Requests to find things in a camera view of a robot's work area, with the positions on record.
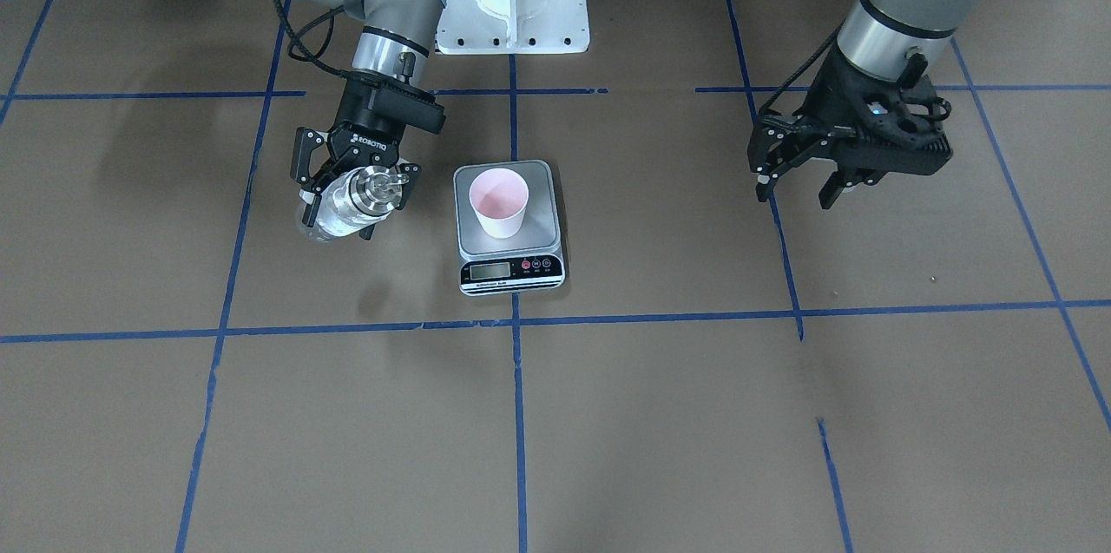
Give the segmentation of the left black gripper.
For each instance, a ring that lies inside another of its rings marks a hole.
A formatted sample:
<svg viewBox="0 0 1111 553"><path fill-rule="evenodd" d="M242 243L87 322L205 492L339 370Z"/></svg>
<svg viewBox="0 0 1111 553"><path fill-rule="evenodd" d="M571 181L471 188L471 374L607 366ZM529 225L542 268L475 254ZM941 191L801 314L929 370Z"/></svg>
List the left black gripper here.
<svg viewBox="0 0 1111 553"><path fill-rule="evenodd" d="M902 173L902 119L899 86L865 76L832 47L795 115L769 111L757 118L747 162L757 174L758 201L769 201L783 174L815 159L837 165L818 191L818 204L824 210L861 182Z"/></svg>

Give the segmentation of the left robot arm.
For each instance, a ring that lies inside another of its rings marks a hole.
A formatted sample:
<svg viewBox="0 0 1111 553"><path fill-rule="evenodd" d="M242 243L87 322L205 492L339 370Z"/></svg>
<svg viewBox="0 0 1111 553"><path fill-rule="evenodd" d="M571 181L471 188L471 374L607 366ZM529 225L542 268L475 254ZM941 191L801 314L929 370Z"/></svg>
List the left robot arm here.
<svg viewBox="0 0 1111 553"><path fill-rule="evenodd" d="M801 105L760 107L747 143L755 197L807 161L835 165L818 192L828 209L885 174L929 175L953 155L943 124L951 103L928 76L979 0L855 0L803 67L818 66Z"/></svg>

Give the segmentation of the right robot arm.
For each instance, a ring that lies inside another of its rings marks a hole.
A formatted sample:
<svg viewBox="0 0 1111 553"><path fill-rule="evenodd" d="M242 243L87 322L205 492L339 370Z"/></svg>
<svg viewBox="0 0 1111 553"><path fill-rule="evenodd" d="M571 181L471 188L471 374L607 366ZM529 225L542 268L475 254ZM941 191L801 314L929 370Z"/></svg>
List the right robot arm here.
<svg viewBox="0 0 1111 553"><path fill-rule="evenodd" d="M420 88L422 71L433 48L434 28L447 0L308 0L326 7L301 28L291 27L283 0L267 0L288 39L289 56L312 63L322 73L346 83L337 114L328 130L298 128L293 139L291 178L299 189L298 229L317 243L338 238L371 240L376 227L401 212L411 201L420 165L399 153L406 127L439 134L444 109L429 91ZM350 68L322 62L323 51L310 51L302 36L336 16L349 16L362 26ZM184 181L184 172L172 170L170 158L159 154L156 135L169 137L168 125L140 138L141 155L109 162L108 188L116 193L136 194L154 202L169 193L170 180ZM310 169L313 152L328 149L318 169ZM33 221L56 210L41 200L39 188L61 188L44 172L33 172L31 181L16 182L10 213L3 213L3 248L16 248L16 237L31 232Z"/></svg>

